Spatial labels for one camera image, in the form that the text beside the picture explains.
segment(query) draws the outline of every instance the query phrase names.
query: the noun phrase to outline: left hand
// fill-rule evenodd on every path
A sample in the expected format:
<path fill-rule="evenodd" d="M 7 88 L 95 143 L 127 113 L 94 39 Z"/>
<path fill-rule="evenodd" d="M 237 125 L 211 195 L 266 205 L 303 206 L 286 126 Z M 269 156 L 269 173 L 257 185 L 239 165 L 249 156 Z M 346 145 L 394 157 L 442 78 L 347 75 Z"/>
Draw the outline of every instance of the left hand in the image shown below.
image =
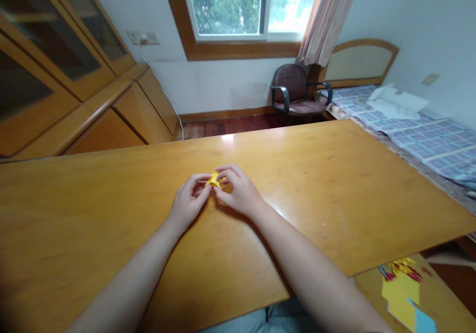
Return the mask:
<path fill-rule="evenodd" d="M 172 223 L 179 230 L 187 230 L 210 195 L 212 189 L 210 185 L 201 188 L 205 185 L 204 181 L 209 180 L 210 177 L 211 175 L 206 173 L 190 176 L 175 195 L 174 203 L 167 217 L 168 222 Z"/>

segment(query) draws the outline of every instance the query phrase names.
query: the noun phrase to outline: tree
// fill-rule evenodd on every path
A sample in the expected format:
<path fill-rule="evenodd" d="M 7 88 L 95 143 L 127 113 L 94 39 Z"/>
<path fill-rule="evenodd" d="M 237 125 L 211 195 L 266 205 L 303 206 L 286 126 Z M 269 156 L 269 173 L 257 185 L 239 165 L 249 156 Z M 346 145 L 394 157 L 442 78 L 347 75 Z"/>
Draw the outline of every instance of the tree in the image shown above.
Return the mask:
<path fill-rule="evenodd" d="M 260 0 L 192 0 L 199 34 L 254 34 Z"/>

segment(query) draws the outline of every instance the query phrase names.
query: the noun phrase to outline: wooden desk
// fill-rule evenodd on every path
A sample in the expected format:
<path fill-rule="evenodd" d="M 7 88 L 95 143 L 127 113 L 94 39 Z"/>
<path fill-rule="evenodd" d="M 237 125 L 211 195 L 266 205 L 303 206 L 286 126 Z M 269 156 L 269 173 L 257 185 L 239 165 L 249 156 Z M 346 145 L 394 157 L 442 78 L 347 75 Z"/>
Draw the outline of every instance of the wooden desk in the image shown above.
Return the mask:
<path fill-rule="evenodd" d="M 225 163 L 349 276 L 476 230 L 351 120 L 4 164 L 1 303 L 13 324 L 64 330 L 164 221 L 188 176 Z M 196 330 L 289 294 L 253 226 L 211 198 L 141 328 Z"/>

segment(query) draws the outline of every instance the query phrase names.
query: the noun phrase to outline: power cord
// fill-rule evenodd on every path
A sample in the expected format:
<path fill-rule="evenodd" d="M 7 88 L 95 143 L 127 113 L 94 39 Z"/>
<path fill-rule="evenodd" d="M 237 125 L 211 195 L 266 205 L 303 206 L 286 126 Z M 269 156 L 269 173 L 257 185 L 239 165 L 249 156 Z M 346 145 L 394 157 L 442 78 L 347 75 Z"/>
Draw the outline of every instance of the power cord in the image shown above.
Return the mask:
<path fill-rule="evenodd" d="M 160 79 L 159 77 L 157 76 L 157 74 L 154 72 L 154 68 L 150 65 L 149 61 L 144 57 L 144 55 L 142 54 L 142 48 L 141 46 L 143 45 L 146 45 L 147 44 L 147 39 L 144 39 L 142 38 L 140 41 L 139 41 L 139 53 L 140 53 L 140 58 L 146 62 L 148 65 L 149 65 L 149 68 L 152 70 L 152 73 L 154 73 L 155 77 L 157 78 L 161 88 L 162 88 L 162 91 L 164 92 L 165 96 L 167 97 L 167 99 L 169 99 L 169 102 L 170 102 L 170 105 L 172 105 L 172 108 L 174 108 L 174 111 L 175 113 L 177 114 L 177 117 L 178 117 L 178 121 L 180 122 L 180 128 L 182 129 L 182 141 L 183 141 L 183 125 L 182 125 L 182 120 L 180 119 L 180 116 L 179 116 L 179 113 L 177 112 L 177 110 L 175 109 L 175 106 L 174 106 L 174 103 L 172 103 L 172 100 L 170 100 L 169 96 L 167 95 L 167 93 L 164 91 L 164 87 L 162 86 L 162 83 L 160 82 Z"/>

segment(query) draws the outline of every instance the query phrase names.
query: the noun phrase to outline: glass cabinet door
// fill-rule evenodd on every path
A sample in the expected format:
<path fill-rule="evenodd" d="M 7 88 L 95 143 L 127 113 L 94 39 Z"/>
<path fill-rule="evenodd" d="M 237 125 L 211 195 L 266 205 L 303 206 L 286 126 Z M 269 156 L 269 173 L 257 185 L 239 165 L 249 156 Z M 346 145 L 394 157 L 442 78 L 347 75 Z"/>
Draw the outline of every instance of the glass cabinet door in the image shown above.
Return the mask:
<path fill-rule="evenodd" d="M 81 100 L 115 77 L 58 0 L 0 0 L 0 28 Z"/>
<path fill-rule="evenodd" d="M 0 34 L 0 158 L 11 157 L 80 102 Z"/>
<path fill-rule="evenodd" d="M 98 0 L 60 1 L 116 75 L 135 64 Z"/>

